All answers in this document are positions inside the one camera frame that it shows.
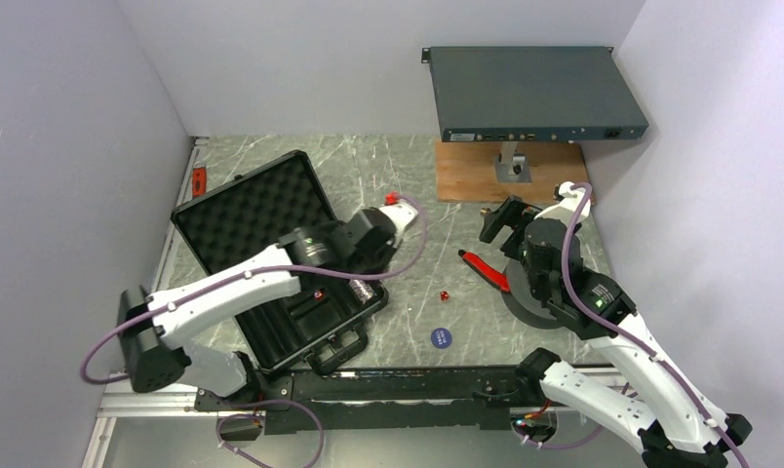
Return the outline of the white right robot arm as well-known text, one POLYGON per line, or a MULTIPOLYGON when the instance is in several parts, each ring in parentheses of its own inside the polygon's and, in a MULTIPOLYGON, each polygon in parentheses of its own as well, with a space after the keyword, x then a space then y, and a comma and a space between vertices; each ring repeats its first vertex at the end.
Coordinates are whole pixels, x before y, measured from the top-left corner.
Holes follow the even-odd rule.
POLYGON ((633 391, 614 391, 537 348, 516 368, 518 396, 529 405, 549 400, 580 411, 625 441, 648 467, 725 467, 730 460, 746 466, 741 446, 752 432, 748 419, 720 409, 694 386, 632 298, 584 264, 576 233, 589 215, 592 192, 587 182, 564 182, 546 208, 511 196, 483 210, 479 238, 490 243, 509 228, 501 249, 521 273, 501 288, 526 290, 553 322, 605 357, 633 391))

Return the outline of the blue dealer button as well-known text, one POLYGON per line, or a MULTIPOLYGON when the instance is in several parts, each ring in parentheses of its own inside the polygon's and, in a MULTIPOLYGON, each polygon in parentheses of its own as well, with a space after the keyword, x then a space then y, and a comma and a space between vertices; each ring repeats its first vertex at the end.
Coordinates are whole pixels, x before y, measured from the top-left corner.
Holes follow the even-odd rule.
POLYGON ((437 349, 447 349, 452 344, 452 334, 446 328, 436 328, 430 333, 430 341, 437 349))

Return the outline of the black poker set case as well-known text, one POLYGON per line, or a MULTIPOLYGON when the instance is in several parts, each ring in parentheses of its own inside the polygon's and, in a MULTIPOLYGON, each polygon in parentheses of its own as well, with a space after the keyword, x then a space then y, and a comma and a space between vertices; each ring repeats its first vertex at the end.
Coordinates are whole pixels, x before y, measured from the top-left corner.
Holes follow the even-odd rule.
MULTIPOLYGON (((278 239, 298 227, 323 227, 333 209, 308 155, 294 150, 192 200, 172 213, 172 222, 206 273, 239 266, 273 267, 287 278, 290 263, 278 239)), ((302 289, 236 316, 243 337, 265 373, 280 373, 300 361, 329 374, 369 344, 365 321, 388 301, 379 282, 359 282, 297 273, 302 289)))

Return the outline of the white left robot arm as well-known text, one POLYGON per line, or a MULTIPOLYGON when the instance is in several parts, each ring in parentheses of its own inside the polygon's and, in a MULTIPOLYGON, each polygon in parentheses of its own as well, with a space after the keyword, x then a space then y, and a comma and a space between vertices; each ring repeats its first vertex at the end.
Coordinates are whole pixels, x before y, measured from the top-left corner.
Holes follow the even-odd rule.
POLYGON ((401 199, 347 221, 298 227, 260 253, 184 287, 142 298, 124 292, 118 336, 137 393, 174 383, 200 387, 243 410, 258 396, 250 358, 195 343, 203 330, 309 288, 313 279, 377 281, 423 211, 401 199))

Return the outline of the blue tan poker chip stack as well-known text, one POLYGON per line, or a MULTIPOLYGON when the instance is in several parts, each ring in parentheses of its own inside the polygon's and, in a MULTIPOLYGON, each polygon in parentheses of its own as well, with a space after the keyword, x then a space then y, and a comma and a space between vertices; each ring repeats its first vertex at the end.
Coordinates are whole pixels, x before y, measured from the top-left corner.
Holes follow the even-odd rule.
POLYGON ((353 279, 349 284, 353 293, 362 304, 366 304, 375 298, 374 289, 368 283, 353 279))

